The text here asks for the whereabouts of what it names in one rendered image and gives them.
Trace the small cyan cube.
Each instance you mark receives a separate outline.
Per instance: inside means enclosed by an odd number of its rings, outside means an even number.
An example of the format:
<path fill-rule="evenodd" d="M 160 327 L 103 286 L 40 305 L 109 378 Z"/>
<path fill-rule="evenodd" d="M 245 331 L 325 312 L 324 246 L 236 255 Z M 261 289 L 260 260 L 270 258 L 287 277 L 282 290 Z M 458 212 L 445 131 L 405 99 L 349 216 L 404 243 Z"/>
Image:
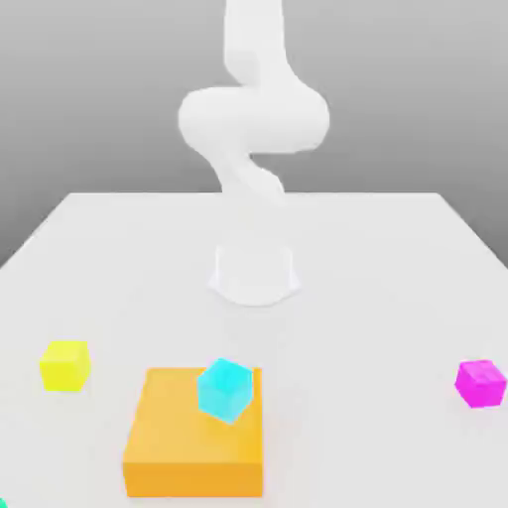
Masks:
<path fill-rule="evenodd" d="M 253 394 L 253 370 L 224 358 L 197 377 L 198 409 L 228 425 L 238 420 Z"/>

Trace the small yellow cube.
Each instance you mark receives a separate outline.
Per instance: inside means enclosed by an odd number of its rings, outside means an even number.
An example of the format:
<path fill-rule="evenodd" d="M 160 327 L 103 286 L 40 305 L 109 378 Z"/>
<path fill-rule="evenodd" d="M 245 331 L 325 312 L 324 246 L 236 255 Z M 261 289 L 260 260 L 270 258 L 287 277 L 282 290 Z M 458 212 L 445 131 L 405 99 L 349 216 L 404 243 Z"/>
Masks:
<path fill-rule="evenodd" d="M 43 385 L 47 391 L 79 392 L 90 369 L 86 341 L 51 341 L 40 359 Z"/>

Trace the small magenta cube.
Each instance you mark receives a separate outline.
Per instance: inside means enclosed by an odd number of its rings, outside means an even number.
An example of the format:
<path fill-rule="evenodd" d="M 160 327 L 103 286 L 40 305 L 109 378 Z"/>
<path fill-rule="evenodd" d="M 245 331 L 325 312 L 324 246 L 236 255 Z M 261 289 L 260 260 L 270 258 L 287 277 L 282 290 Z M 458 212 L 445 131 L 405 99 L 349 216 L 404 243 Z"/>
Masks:
<path fill-rule="evenodd" d="M 508 379 L 491 360 L 462 361 L 454 386 L 470 408 L 500 406 Z"/>

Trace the large orange box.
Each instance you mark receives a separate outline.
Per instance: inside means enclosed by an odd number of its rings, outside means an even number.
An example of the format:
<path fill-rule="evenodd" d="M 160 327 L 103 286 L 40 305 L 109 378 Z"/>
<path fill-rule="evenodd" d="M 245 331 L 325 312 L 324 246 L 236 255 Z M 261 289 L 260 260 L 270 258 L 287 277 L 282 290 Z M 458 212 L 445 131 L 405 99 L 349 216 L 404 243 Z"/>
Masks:
<path fill-rule="evenodd" d="M 150 368 L 122 459 L 129 497 L 263 495 L 262 370 L 253 400 L 228 425 L 201 412 L 200 368 Z"/>

